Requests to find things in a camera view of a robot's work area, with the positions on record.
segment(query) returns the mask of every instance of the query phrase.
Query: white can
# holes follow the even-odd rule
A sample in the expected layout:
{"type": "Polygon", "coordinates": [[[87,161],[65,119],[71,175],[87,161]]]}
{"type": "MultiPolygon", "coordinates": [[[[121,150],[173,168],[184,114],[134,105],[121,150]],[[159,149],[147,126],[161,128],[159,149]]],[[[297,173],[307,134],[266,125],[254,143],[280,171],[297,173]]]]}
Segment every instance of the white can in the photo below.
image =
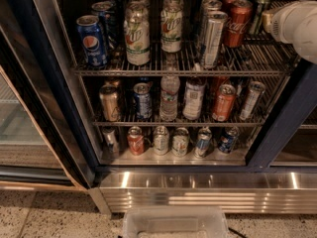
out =
{"type": "Polygon", "coordinates": [[[161,49],[168,53],[181,50],[183,12],[179,5],[165,5],[160,13],[161,49]]]}
{"type": "Polygon", "coordinates": [[[134,65],[149,62],[150,24],[144,4],[132,3],[127,8],[124,32],[128,62],[134,65]]]}

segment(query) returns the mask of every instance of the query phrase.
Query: white plastic container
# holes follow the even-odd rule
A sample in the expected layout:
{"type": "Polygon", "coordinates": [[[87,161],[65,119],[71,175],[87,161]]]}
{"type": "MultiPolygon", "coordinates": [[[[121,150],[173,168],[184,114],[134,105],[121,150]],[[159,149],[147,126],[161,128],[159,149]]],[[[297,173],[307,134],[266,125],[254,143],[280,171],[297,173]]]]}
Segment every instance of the white plastic container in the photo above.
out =
{"type": "Polygon", "coordinates": [[[149,206],[130,209],[123,238],[226,238],[226,217],[217,206],[149,206]]]}

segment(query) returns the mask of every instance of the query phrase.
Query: tiled floor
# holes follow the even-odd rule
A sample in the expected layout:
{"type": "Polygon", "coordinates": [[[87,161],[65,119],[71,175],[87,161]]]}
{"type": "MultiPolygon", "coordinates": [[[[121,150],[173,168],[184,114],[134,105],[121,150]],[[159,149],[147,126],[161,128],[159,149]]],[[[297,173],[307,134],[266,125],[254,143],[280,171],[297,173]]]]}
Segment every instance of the tiled floor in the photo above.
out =
{"type": "MultiPolygon", "coordinates": [[[[226,217],[229,227],[248,238],[317,237],[317,215],[226,217]]],[[[0,190],[1,238],[117,238],[122,235],[122,223],[120,216],[109,220],[98,213],[85,193],[0,190]]]]}

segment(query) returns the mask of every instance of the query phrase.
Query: white object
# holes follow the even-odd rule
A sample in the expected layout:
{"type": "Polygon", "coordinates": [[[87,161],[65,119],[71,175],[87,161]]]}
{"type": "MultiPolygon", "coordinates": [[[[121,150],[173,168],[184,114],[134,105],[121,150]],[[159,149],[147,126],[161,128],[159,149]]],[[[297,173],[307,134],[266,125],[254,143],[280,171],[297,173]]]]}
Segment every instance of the white object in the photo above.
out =
{"type": "Polygon", "coordinates": [[[293,44],[298,54],[317,63],[317,1],[296,1],[272,17],[270,33],[279,42],[293,44]]]}
{"type": "Polygon", "coordinates": [[[130,209],[123,238],[226,238],[226,217],[217,206],[149,206],[130,209]]]}

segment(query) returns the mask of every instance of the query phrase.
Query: plastic bottle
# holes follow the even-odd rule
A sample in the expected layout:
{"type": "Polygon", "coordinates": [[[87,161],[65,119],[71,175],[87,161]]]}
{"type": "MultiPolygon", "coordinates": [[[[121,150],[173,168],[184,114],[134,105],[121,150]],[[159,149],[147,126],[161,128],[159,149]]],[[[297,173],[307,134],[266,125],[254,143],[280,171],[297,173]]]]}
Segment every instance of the plastic bottle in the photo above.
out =
{"type": "Polygon", "coordinates": [[[172,121],[177,116],[179,86],[178,76],[166,75],[161,78],[159,117],[163,121],[172,121]]]}

